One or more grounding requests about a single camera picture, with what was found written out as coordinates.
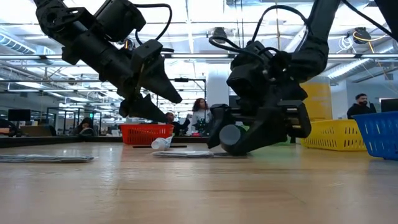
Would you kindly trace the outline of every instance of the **red basket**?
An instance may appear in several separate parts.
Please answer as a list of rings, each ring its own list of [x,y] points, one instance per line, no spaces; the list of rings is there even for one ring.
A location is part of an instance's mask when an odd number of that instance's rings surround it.
[[[132,145],[150,145],[157,138],[173,135],[171,124],[121,124],[123,142]]]

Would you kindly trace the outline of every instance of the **yellow basket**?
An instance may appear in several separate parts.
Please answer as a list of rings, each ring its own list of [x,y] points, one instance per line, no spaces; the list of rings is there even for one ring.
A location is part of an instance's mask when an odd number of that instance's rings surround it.
[[[311,122],[312,131],[301,145],[315,149],[336,151],[365,151],[361,133],[355,120]]]

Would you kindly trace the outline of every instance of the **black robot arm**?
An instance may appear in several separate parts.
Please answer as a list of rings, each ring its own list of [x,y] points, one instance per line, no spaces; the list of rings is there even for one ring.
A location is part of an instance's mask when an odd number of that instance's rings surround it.
[[[128,0],[106,0],[92,15],[84,7],[68,8],[62,0],[34,0],[36,16],[45,34],[61,43],[62,60],[75,65],[79,60],[99,73],[99,79],[109,81],[124,100],[120,105],[123,117],[137,116],[166,122],[165,115],[141,95],[141,87],[173,103],[182,101],[164,71],[162,44],[155,40],[141,44],[132,52],[117,49],[111,42],[123,41],[134,29],[146,24],[138,7],[167,7],[166,4],[135,5]]]
[[[326,68],[329,31],[341,1],[361,15],[346,0],[315,0],[308,19],[294,8],[271,6],[264,11],[252,40],[244,49],[224,37],[209,38],[210,44],[239,53],[231,62],[227,84],[240,97],[237,102],[239,108],[228,105],[211,107],[215,125],[208,140],[209,148],[221,144],[230,154],[242,155],[286,141],[287,135],[306,138],[310,134],[311,123],[302,102],[307,93],[299,83],[317,76]],[[387,4],[387,0],[377,2]],[[298,14],[307,26],[305,37],[292,53],[264,47],[255,40],[264,14],[277,8]],[[232,47],[214,40],[223,40]],[[237,121],[250,125],[250,128],[245,131],[235,125]]]

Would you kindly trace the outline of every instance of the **wooden table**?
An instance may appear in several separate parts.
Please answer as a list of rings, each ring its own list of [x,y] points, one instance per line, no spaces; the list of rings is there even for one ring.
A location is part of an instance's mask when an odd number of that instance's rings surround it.
[[[4,224],[397,223],[398,162],[366,152],[278,146],[249,159],[158,159],[93,142],[0,150],[97,157],[0,164]]]

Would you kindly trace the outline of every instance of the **blue basket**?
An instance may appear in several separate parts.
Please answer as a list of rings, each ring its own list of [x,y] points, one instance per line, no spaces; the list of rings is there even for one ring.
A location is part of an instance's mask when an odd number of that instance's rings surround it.
[[[369,155],[398,160],[398,111],[354,116]]]

